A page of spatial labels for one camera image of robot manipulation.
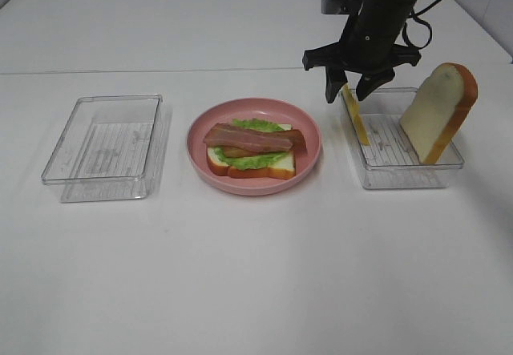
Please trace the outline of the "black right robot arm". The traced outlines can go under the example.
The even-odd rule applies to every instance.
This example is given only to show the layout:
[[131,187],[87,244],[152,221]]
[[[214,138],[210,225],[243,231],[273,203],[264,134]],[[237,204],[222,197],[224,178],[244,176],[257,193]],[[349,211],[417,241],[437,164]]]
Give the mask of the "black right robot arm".
[[347,16],[338,41],[307,50],[302,59],[305,70],[325,70],[325,98],[332,103],[346,84],[348,72],[361,76],[356,92],[360,100],[394,76],[402,64],[416,66],[420,49],[409,42],[395,41],[406,20],[418,19],[414,13],[417,0],[321,0],[323,14]]

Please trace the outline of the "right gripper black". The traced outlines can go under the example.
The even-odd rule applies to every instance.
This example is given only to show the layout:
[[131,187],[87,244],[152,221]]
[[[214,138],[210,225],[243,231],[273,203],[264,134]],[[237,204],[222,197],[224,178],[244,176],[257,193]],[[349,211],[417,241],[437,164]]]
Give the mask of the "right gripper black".
[[394,79],[393,68],[402,64],[418,64],[421,58],[419,50],[395,42],[405,20],[406,14],[399,11],[362,11],[348,18],[339,41],[304,52],[302,62],[306,70],[325,67],[327,103],[333,103],[347,84],[345,71],[362,75],[356,94],[357,99],[363,101]]

